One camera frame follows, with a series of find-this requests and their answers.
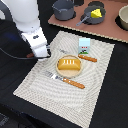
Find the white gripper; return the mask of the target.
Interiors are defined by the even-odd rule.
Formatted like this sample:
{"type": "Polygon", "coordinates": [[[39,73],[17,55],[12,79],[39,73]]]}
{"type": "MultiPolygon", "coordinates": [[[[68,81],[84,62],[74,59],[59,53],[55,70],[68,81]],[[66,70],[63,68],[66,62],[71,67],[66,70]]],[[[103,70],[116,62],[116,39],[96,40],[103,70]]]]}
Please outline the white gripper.
{"type": "Polygon", "coordinates": [[[22,38],[29,43],[30,48],[37,58],[48,58],[47,39],[41,27],[34,32],[22,33],[22,38]]]}

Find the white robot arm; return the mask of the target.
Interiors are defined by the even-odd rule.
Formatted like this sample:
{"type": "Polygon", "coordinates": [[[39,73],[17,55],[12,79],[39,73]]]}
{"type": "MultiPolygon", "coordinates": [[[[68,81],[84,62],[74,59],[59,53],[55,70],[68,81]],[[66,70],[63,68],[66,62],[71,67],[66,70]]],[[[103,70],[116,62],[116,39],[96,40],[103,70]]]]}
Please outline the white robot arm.
{"type": "Polygon", "coordinates": [[[49,58],[47,39],[39,20],[37,0],[0,0],[0,19],[13,21],[37,59],[49,58]]]}

